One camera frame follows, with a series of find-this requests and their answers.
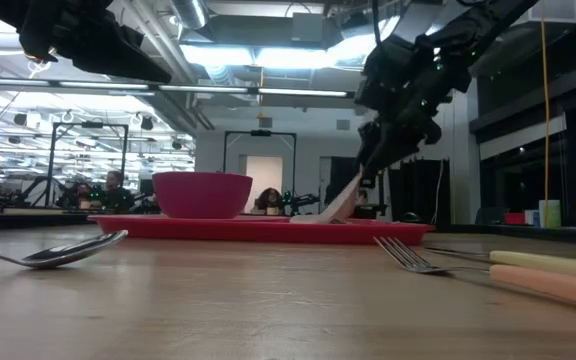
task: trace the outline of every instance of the table surface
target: table surface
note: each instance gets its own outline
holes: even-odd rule
[[[0,231],[0,252],[98,231]],[[491,235],[426,243],[576,257]],[[476,273],[408,273],[377,246],[127,239],[61,270],[0,261],[0,359],[576,359],[576,306]]]

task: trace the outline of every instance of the white napkin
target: white napkin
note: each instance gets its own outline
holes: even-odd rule
[[[359,190],[359,182],[363,169],[346,185],[326,210],[319,215],[298,215],[290,218],[293,224],[331,224],[344,223],[355,210],[355,199]]]

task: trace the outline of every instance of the fork tines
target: fork tines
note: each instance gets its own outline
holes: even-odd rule
[[[384,249],[390,257],[404,268],[418,270],[420,268],[432,267],[428,261],[417,255],[397,238],[374,237],[374,239],[377,242],[377,245]]]

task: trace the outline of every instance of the silver spoon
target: silver spoon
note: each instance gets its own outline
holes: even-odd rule
[[[12,259],[1,254],[0,259],[35,269],[52,269],[92,256],[105,247],[118,243],[126,235],[128,235],[128,231],[121,230],[111,234],[95,236],[76,244],[55,246],[26,256],[21,260]]]

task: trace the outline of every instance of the yellow cable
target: yellow cable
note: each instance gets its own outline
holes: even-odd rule
[[[259,80],[259,87],[262,88],[264,87],[264,68],[263,66],[261,66],[261,75],[260,75],[261,79]],[[263,114],[263,103],[264,103],[264,96],[263,95],[259,95],[259,114],[257,114],[257,119],[261,120],[262,117],[264,117]]]
[[[544,160],[546,174],[545,174],[545,181],[544,181],[544,198],[546,200],[546,204],[544,205],[544,224],[543,227],[548,226],[548,193],[550,190],[550,94],[548,92],[548,59],[546,53],[546,1],[543,1],[543,14],[541,17],[541,53],[542,53],[542,61],[543,61],[543,68],[544,68],[544,96],[545,96],[545,104],[546,104],[546,158]]]

